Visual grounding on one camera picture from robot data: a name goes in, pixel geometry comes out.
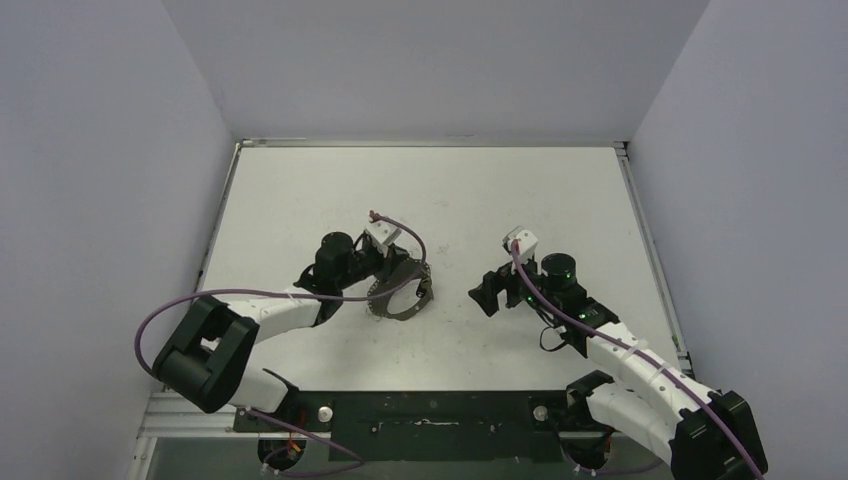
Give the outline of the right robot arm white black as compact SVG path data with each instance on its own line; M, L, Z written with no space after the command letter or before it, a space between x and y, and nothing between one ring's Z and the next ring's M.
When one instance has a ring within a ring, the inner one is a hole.
M761 479L768 461L747 401L673 367L578 283L564 253L486 273L469 297L487 316L530 307L564 345L597 365L571 383L565 414L577 428L611 427L650 450L676 479Z

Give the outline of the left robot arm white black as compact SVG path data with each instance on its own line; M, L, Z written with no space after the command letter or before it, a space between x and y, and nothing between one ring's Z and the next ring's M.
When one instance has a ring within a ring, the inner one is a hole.
M346 302L343 292L374 282L365 301L374 309L416 281L423 301L432 296L430 268L423 259L384 238L364 232L358 239L333 232L322 238L314 262L280 295L226 301L220 294L194 300L157 354L152 376L205 413L225 405L259 410L270 428L282 431L297 420L297 388L252 360L254 347L288 331L317 327Z

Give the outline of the grey key holder with rings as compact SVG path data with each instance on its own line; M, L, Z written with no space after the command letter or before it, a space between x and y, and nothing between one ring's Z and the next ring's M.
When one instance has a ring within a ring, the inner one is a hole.
M384 280L376 280L369 288L367 308L379 319L406 321L422 313L434 299L430 266L420 260L404 261Z

